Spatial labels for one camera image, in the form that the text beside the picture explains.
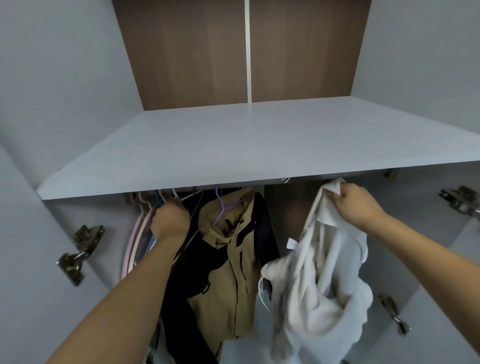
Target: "left arm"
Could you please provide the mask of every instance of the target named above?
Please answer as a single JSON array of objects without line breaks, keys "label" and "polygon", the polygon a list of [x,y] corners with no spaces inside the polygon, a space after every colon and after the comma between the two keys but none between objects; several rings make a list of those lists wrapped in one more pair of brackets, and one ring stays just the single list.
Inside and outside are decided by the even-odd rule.
[{"label": "left arm", "polygon": [[146,257],[83,319],[47,364],[140,364],[156,327],[173,259],[190,226],[181,202],[157,210],[157,242]]}]

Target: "clothing tag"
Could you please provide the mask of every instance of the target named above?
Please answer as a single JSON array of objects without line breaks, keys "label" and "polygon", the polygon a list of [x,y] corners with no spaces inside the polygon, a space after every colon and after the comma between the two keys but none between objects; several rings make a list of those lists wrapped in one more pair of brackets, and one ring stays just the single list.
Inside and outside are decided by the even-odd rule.
[{"label": "clothing tag", "polygon": [[288,238],[287,249],[295,250],[298,245],[299,245],[298,241],[296,241],[295,239],[292,239],[292,238]]}]

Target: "white hoodie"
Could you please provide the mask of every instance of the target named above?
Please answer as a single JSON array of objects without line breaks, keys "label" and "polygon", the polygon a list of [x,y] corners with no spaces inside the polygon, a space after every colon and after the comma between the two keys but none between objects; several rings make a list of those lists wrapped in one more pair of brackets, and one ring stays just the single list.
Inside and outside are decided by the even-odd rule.
[{"label": "white hoodie", "polygon": [[278,363],[304,347],[320,364],[338,364],[367,322],[372,291],[358,278],[367,259],[367,236],[323,196],[323,189],[339,194],[341,182],[320,188],[295,250],[262,269],[273,287],[271,356]]}]

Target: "white shelf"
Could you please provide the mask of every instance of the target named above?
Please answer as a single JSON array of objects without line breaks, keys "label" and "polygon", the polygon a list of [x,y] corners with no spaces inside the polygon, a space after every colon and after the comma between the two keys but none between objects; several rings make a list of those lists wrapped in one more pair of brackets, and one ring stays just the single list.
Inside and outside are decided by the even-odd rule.
[{"label": "white shelf", "polygon": [[480,134],[354,97],[146,111],[44,181],[44,200],[480,160]]}]

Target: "clothing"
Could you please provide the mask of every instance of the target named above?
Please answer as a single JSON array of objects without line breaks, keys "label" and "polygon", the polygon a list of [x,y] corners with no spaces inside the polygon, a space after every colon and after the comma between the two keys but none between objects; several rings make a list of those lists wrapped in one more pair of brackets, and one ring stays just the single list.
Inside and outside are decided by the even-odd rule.
[{"label": "clothing", "polygon": [[252,330],[261,266],[279,257],[263,197],[247,188],[221,198],[225,206],[241,202],[216,224],[218,199],[200,209],[199,233],[168,279],[161,317],[177,364],[216,363],[225,340]]},{"label": "clothing", "polygon": [[342,179],[323,185],[295,250],[266,264],[275,321],[272,359],[286,362],[306,348],[321,364],[338,364],[361,336],[372,304],[358,278],[366,234],[345,222],[323,189],[340,193]]}]

